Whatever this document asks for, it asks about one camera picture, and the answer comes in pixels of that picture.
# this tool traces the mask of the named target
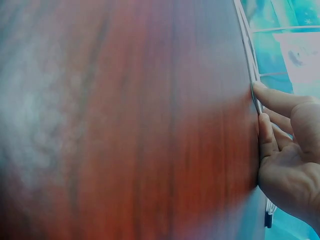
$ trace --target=wood grain surface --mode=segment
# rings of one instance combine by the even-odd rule
[[[231,0],[1,0],[6,240],[262,240]]]

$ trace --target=fingernail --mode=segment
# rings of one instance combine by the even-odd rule
[[[262,89],[267,89],[266,85],[264,85],[262,82],[260,81],[255,81],[254,82],[254,87],[258,87],[258,88],[262,88]]]
[[[265,112],[261,113],[259,117],[261,121],[269,121],[269,115]]]

